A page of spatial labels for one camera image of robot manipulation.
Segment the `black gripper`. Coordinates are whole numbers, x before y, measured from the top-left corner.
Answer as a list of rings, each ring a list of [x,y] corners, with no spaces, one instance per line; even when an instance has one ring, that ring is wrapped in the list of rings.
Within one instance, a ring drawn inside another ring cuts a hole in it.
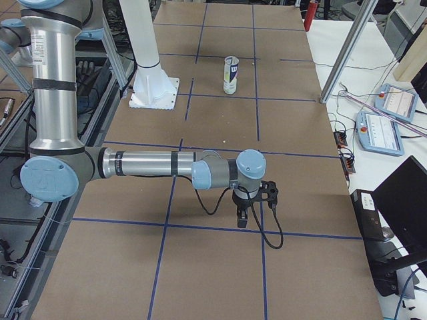
[[[240,190],[234,190],[232,200],[237,207],[237,226],[246,228],[248,224],[247,210],[251,203],[262,202],[262,193],[253,191],[246,193]]]

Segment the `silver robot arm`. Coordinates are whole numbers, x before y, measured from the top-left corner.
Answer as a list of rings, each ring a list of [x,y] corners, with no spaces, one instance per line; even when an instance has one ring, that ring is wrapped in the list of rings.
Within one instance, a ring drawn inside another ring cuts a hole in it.
[[[19,47],[31,46],[31,33],[19,18],[1,21],[1,49],[11,54]]]
[[[214,151],[113,151],[79,140],[75,44],[83,31],[101,29],[101,2],[22,1],[21,18],[31,34],[37,128],[20,172],[26,192],[58,202],[96,179],[182,177],[196,191],[232,190],[238,227],[246,226],[254,203],[266,201],[272,190],[263,179],[266,159],[259,151],[224,159]]]

